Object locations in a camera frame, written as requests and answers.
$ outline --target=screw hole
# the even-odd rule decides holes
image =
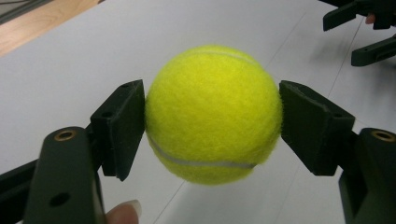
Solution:
[[[54,197],[51,198],[49,201],[49,205],[51,207],[58,207],[69,201],[70,199],[70,194],[69,193],[60,193]]]
[[[384,142],[396,142],[396,137],[391,133],[382,132],[382,131],[372,131],[372,135]]]
[[[110,118],[111,116],[113,116],[113,113],[111,113],[111,112],[105,112],[102,114],[102,117],[104,117],[104,118]]]
[[[55,140],[58,142],[67,141],[74,138],[76,134],[74,130],[64,130],[55,135]]]

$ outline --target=human hand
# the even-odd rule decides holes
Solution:
[[[375,22],[375,14],[369,13],[366,17],[366,24],[373,24]]]
[[[138,224],[141,214],[138,200],[120,203],[106,214],[107,224]]]

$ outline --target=yellow tennis ball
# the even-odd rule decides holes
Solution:
[[[280,134],[276,84],[252,57],[203,46],[177,55],[146,101],[146,131],[164,166],[190,182],[216,185],[247,176]]]

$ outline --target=fingernail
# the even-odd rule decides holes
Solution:
[[[125,204],[131,205],[136,211],[138,217],[142,216],[142,205],[138,200],[131,200],[129,202],[126,202]]]

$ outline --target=white surface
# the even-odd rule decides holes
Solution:
[[[0,173],[38,157],[44,137],[89,123],[120,84],[146,91],[174,55],[221,44],[254,56],[275,78],[300,82],[358,119],[354,131],[396,132],[395,59],[363,68],[350,53],[393,35],[362,17],[322,31],[319,1],[108,0],[0,58]],[[106,210],[139,199],[141,223],[343,223],[338,176],[314,177],[283,141],[248,178],[219,187],[170,174],[144,136],[130,176],[101,177]]]

